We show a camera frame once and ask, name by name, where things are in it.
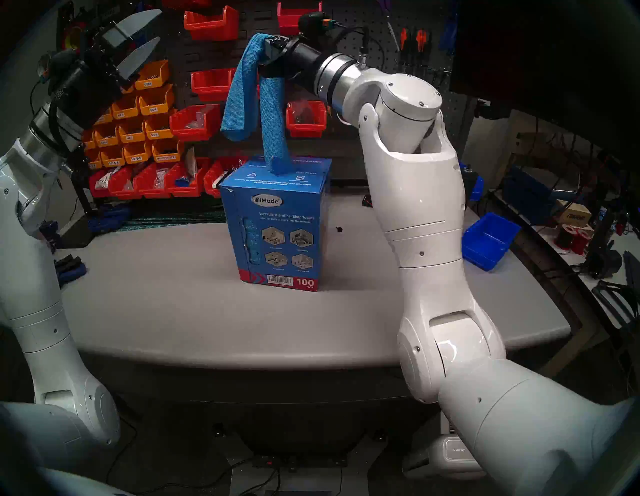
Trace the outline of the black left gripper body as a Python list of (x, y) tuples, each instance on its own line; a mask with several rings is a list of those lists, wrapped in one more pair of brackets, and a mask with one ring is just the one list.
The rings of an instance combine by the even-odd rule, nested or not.
[(96, 42), (80, 53), (67, 49), (50, 57), (50, 109), (88, 129), (135, 82), (122, 79), (114, 62), (117, 50)]

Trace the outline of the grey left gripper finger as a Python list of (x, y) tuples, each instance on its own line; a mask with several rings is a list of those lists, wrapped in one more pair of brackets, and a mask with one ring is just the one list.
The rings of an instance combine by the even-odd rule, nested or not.
[(161, 9), (149, 9), (133, 13), (120, 22), (111, 23), (102, 31), (102, 42), (111, 47), (119, 47), (127, 40), (144, 30), (154, 19), (162, 14)]
[(130, 80), (138, 74), (149, 57), (151, 57), (160, 40), (161, 38), (157, 36), (129, 53), (118, 65), (118, 75), (122, 79)]

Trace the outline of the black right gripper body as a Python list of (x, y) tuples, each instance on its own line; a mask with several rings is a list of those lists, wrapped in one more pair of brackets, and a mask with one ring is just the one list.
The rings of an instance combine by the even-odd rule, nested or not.
[(284, 79), (298, 81), (301, 85), (312, 85), (316, 73), (325, 61), (325, 51), (321, 51), (311, 44), (311, 39), (305, 36), (276, 36), (283, 43), (281, 52), (271, 53), (271, 63), (281, 63)]

